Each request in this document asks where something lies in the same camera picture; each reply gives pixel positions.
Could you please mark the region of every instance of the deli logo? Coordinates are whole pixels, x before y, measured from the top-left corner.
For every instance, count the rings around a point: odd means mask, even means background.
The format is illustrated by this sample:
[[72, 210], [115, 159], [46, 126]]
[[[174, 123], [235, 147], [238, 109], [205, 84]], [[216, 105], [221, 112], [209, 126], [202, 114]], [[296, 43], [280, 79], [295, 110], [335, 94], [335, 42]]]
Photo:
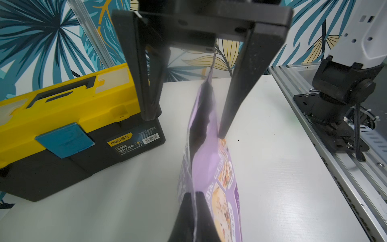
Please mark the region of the deli logo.
[[124, 134], [121, 137], [118, 137], [117, 139], [109, 141], [108, 144], [110, 145], [110, 147], [113, 147], [116, 144], [122, 143], [125, 140], [130, 139], [131, 137], [132, 137], [132, 133], [127, 133], [127, 134]]

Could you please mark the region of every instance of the barcode sticker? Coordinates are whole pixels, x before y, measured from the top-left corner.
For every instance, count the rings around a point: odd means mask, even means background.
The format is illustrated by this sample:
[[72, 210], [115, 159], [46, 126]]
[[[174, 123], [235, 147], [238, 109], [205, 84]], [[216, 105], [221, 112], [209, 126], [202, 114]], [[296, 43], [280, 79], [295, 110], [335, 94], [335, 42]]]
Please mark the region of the barcode sticker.
[[154, 135], [149, 136], [149, 137], [143, 139], [142, 142], [144, 144], [147, 144], [147, 143], [150, 143], [150, 142], [155, 141], [157, 139], [160, 139], [159, 133], [155, 133]]

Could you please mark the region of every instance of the toolbox label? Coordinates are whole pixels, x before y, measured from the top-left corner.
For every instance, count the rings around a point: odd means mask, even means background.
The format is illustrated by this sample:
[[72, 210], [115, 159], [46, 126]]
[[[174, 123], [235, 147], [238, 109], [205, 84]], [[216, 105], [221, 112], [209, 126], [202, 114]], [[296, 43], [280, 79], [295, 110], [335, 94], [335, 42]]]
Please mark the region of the toolbox label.
[[127, 133], [127, 134], [124, 134], [121, 137], [118, 137], [117, 139], [109, 141], [108, 144], [110, 145], [110, 147], [113, 147], [116, 144], [122, 143], [125, 140], [130, 139], [131, 137], [132, 137], [132, 133]]
[[147, 143], [150, 143], [150, 142], [155, 141], [157, 139], [160, 139], [159, 133], [156, 133], [152, 136], [146, 137], [142, 141], [144, 142], [144, 144], [147, 144]]
[[109, 146], [115, 149], [119, 155], [125, 155], [160, 139], [159, 131], [154, 122], [142, 124], [126, 132], [127, 134], [112, 137], [107, 141]]

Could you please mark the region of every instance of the purple snack bag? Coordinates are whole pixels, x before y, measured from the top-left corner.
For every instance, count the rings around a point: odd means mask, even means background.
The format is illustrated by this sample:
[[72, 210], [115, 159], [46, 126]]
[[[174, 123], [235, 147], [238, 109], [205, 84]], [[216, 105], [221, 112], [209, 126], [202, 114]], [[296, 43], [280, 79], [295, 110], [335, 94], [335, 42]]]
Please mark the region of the purple snack bag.
[[181, 206], [170, 241], [242, 241], [234, 169], [226, 140], [218, 138], [212, 70], [213, 65], [188, 124], [178, 185]]

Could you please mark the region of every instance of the toolbox lid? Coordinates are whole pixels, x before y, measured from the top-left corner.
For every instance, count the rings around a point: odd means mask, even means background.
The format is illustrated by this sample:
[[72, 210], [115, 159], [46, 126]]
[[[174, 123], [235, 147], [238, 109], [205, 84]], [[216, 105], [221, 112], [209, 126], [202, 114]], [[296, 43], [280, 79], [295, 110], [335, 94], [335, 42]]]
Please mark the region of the toolbox lid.
[[[73, 125], [72, 131], [87, 137], [86, 133], [137, 113], [139, 101], [127, 64], [0, 101], [0, 169], [46, 148], [59, 157], [68, 156], [59, 151], [59, 143], [71, 143], [66, 142], [67, 132], [59, 133], [60, 139], [47, 138], [47, 143], [44, 134], [50, 137], [49, 133]], [[91, 145], [90, 140], [80, 137], [73, 139], [71, 152]]]

